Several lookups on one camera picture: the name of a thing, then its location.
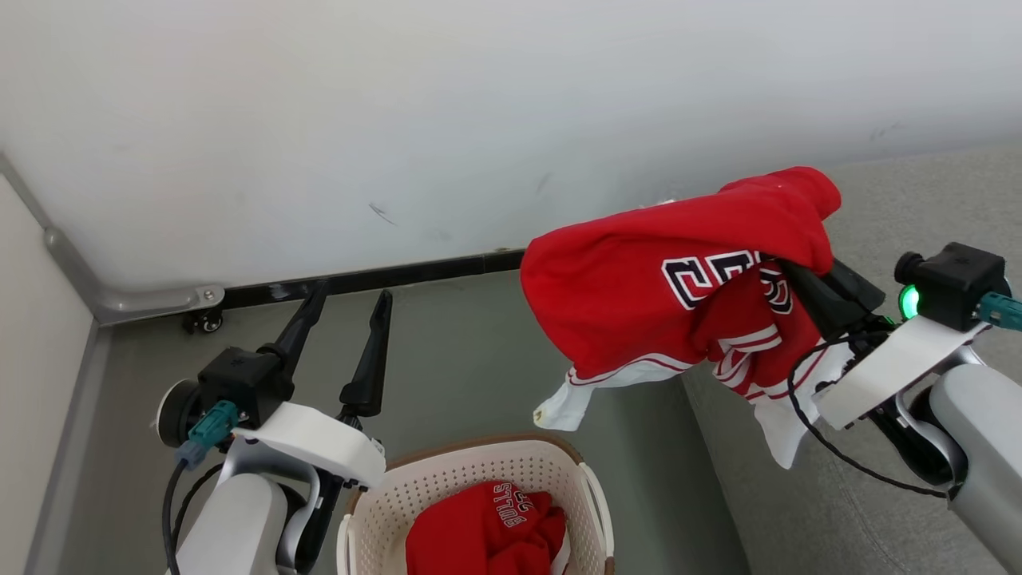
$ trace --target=teal connector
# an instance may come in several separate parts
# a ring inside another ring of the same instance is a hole
[[[991,292],[979,301],[979,319],[997,328],[1022,332],[1022,302]]]
[[[238,408],[230,401],[218,401],[213,410],[195,427],[188,431],[188,441],[174,452],[175,461],[187,462],[186,469],[194,470],[205,460],[205,454],[215,445],[227,439],[231,430],[238,426]]]

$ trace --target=black baseboard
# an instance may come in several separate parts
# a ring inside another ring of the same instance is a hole
[[[423,261],[367,271],[356,271],[327,276],[331,296],[382,290],[409,283],[451,279],[466,275],[480,275],[495,271],[509,271],[521,267],[524,249],[495,251],[478,255]],[[236,309],[291,300],[303,300],[309,294],[312,284],[323,277],[309,277],[262,285],[230,287],[224,295],[223,309]]]

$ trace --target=black cable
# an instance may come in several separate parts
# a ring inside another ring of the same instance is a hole
[[[900,487],[901,489],[907,489],[909,491],[913,491],[913,492],[919,493],[921,495],[930,495],[930,496],[933,496],[933,497],[939,497],[941,499],[946,499],[947,498],[947,494],[946,493],[943,493],[941,491],[936,491],[936,490],[933,490],[933,489],[926,489],[924,487],[917,487],[917,486],[911,485],[909,483],[902,483],[902,482],[897,481],[895,479],[891,479],[889,477],[882,476],[879,473],[877,473],[877,472],[875,472],[875,471],[873,471],[873,470],[871,470],[871,469],[863,466],[858,462],[856,462],[856,461],[852,460],[851,458],[849,458],[849,457],[845,456],[844,453],[842,453],[837,447],[835,447],[831,442],[827,441],[827,439],[824,438],[823,432],[821,432],[820,430],[818,430],[816,427],[814,427],[814,425],[811,423],[809,423],[809,419],[805,416],[805,413],[802,412],[802,409],[799,408],[799,405],[798,405],[798,398],[795,397],[795,372],[798,371],[798,368],[802,364],[804,364],[806,360],[808,360],[809,357],[811,357],[812,354],[815,354],[815,353],[817,353],[819,351],[824,351],[827,348],[829,348],[831,346],[836,346],[838,344],[846,344],[846,343],[851,343],[851,342],[861,342],[861,341],[864,341],[864,340],[870,340],[870,339],[876,338],[878,336],[885,336],[885,335],[887,335],[886,332],[871,332],[869,334],[856,334],[854,336],[845,336],[844,338],[838,338],[838,339],[836,339],[834,341],[821,344],[821,345],[819,345],[819,346],[810,349],[809,351],[805,352],[804,354],[802,354],[802,356],[798,358],[798,362],[795,363],[795,366],[791,369],[791,374],[788,375],[788,396],[791,397],[791,406],[795,409],[795,415],[798,416],[798,419],[802,422],[802,425],[805,426],[805,429],[809,430],[809,433],[812,434],[812,437],[817,438],[817,441],[819,441],[820,443],[822,443],[824,445],[824,447],[826,447],[827,449],[829,449],[831,453],[833,453],[834,456],[836,456],[842,462],[844,462],[844,463],[848,464],[849,466],[855,468],[856,470],[865,473],[866,475],[868,475],[868,476],[870,476],[870,477],[872,477],[874,479],[878,479],[878,480],[880,480],[880,481],[882,481],[882,482],[884,482],[884,483],[886,483],[888,485],[893,485],[894,487]]]
[[[178,548],[178,538],[181,536],[181,526],[185,523],[185,513],[188,511],[188,505],[191,504],[191,500],[195,497],[195,494],[198,493],[202,484],[210,481],[210,479],[217,475],[217,473],[223,468],[224,464],[217,464],[216,466],[210,468],[210,471],[205,472],[205,475],[198,478],[198,481],[196,481],[192,485],[192,488],[188,490],[188,493],[185,494],[185,498],[181,500],[181,509],[178,510],[178,517],[174,520],[174,531],[171,533],[171,539],[174,541],[175,549]]]
[[[178,553],[174,548],[174,537],[171,532],[171,505],[174,502],[174,489],[178,486],[178,480],[185,471],[188,463],[184,460],[178,462],[178,467],[174,468],[171,480],[167,482],[167,492],[164,493],[164,553],[167,554],[167,567],[171,570],[171,575],[181,575],[178,567]]]

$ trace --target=chicago bulls jersey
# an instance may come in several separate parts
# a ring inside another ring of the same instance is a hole
[[[575,429],[592,388],[665,380],[708,360],[724,385],[757,405],[772,451],[790,467],[804,430],[786,381],[820,334],[775,259],[828,272],[823,220],[840,201],[824,174],[790,167],[533,240],[521,266],[525,297],[573,363],[537,424]],[[798,388],[839,370],[844,356],[828,350],[810,358]],[[781,400],[779,412],[773,404]]]

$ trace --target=green led light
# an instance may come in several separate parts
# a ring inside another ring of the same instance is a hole
[[[919,291],[915,285],[905,285],[897,298],[897,307],[901,309],[901,318],[912,320],[919,316]]]

